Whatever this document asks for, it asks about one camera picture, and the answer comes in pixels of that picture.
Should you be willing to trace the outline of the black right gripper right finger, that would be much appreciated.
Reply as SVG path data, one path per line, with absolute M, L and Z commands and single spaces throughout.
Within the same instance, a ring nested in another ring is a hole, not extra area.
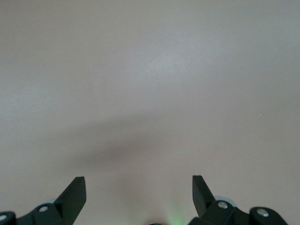
M 226 200 L 217 200 L 203 176 L 194 175 L 192 197 L 197 212 L 188 225 L 250 225 L 249 214 Z

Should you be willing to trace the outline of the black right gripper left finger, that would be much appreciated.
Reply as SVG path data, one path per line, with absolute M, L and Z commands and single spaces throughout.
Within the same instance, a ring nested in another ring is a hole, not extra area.
M 86 203 L 86 182 L 76 177 L 53 203 L 37 206 L 16 225 L 73 225 Z

